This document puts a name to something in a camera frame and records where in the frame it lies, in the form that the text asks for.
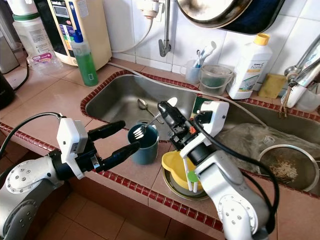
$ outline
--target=mesh strainer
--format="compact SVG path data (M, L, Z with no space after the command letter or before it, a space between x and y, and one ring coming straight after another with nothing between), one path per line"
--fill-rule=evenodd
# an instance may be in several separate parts
M270 146L260 153L258 160L267 165L280 182L291 188L310 191L319 181L316 160L297 146ZM258 169L258 173L266 174L263 169Z

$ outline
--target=blue mug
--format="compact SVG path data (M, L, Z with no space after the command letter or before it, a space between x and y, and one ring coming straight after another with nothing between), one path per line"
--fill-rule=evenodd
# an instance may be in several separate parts
M149 125L146 128L145 134L142 138L135 139L133 132L137 130L142 123L133 126L128 132L128 141L130 144L134 142L140 143L140 149L132 155L132 160L136 164L147 165L152 164L158 155L158 141L159 133L157 129Z

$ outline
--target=sink basin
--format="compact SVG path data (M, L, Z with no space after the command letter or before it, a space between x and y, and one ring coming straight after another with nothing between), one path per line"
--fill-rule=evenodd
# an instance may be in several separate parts
M288 118L279 119L279 112L276 110L240 101L237 101L237 103L252 112L259 119L265 122L269 127L287 134L295 135L308 142L320 145L320 122L295 115L289 115ZM228 110L223 130L228 130L235 127L236 125L244 123L257 124L257 122L248 114L231 104ZM320 196L320 181L310 192Z
M196 94L189 91L163 86L136 75L121 75L116 77L101 90L85 107L86 112L97 119L106 122L124 120L125 127L130 129L137 123L149 122L153 117L146 110L138 107L138 99L145 100L148 109L157 114L157 104L177 97L176 107L181 113L190 117ZM169 140L171 131L166 124L154 122L160 140Z

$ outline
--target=kettle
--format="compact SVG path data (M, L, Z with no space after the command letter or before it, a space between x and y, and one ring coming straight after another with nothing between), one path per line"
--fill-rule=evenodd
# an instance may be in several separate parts
M0 72L0 110L8 106L15 98L15 92Z

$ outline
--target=yellow sponge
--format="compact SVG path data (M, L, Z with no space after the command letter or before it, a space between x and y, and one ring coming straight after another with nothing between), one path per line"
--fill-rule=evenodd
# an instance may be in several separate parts
M262 87L258 92L258 96L276 99L286 81L287 78L283 75L267 74Z

